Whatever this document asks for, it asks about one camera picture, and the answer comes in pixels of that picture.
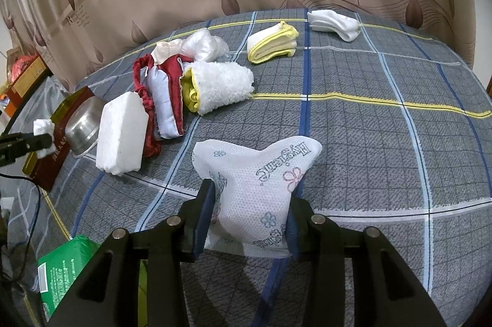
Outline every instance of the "stainless steel bowl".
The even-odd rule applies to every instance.
[[[90,151],[99,137],[99,123],[106,101],[99,97],[86,99],[73,113],[65,127],[65,137],[74,158]]]

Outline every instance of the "bed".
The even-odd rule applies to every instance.
[[[302,197],[341,226],[375,225],[390,239],[431,295],[449,326],[471,314],[492,273],[492,104],[473,72],[450,48],[421,31],[346,12],[362,23],[352,43],[310,31],[306,9],[214,19],[150,41],[79,82],[107,101],[133,89],[132,64],[159,40],[208,28],[233,61],[254,74],[254,98],[203,117],[185,113],[185,136],[165,141],[160,155],[122,177],[95,167],[95,148],[69,154],[50,193],[43,193],[19,310],[39,324],[36,260],[77,234],[102,242],[112,229],[148,229],[176,214],[201,180],[196,142],[222,139],[258,150],[292,135],[318,140],[323,151],[306,173]],[[300,36],[292,58],[247,60],[247,37],[285,20]],[[62,91],[56,81],[47,81]],[[11,132],[32,131],[62,96],[39,94]],[[48,103],[44,108],[38,106]],[[24,160],[10,166],[20,172]],[[8,250],[20,267],[37,201],[28,182],[2,180],[16,197]],[[301,325],[309,265],[234,243],[211,245],[183,264],[190,325]],[[351,268],[346,261],[345,324],[353,324]]]

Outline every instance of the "black cable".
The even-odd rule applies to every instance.
[[[31,241],[31,238],[33,237],[34,229],[36,228],[36,223],[38,222],[39,209],[41,207],[41,190],[39,189],[38,184],[36,184],[34,181],[32,181],[29,177],[24,177],[24,176],[9,176],[9,175],[3,174],[3,173],[0,173],[0,177],[10,178],[12,180],[26,180],[26,181],[29,181],[29,182],[33,183],[36,186],[36,189],[38,190],[38,204],[36,205],[36,211],[35,211],[35,214],[34,214],[33,225],[31,226],[31,229],[29,231],[29,238],[28,238],[28,242],[27,242],[27,245],[26,245],[26,250],[24,252],[24,260],[22,261],[21,270],[19,272],[19,275],[16,278],[12,278],[12,280],[11,280],[12,283],[16,283],[22,277],[24,277],[24,272],[26,270],[26,263],[27,263],[27,260],[28,260],[28,252],[29,252],[30,241]]]

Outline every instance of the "green package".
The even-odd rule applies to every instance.
[[[39,259],[39,290],[47,316],[53,314],[98,248],[99,244],[89,240],[85,235],[77,235]]]

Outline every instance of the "metal screw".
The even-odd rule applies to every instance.
[[[167,218],[166,223],[168,225],[178,225],[181,223],[181,218],[179,216],[170,216]]]
[[[376,227],[368,227],[366,234],[372,238],[377,238],[379,237],[379,230]]]
[[[126,234],[126,231],[125,229],[122,229],[122,228],[119,228],[119,229],[116,229],[113,231],[113,238],[115,239],[120,239],[120,238],[123,238]]]
[[[314,224],[323,224],[326,221],[326,217],[324,217],[323,215],[321,215],[319,213],[316,213],[316,214],[311,216],[311,221]]]

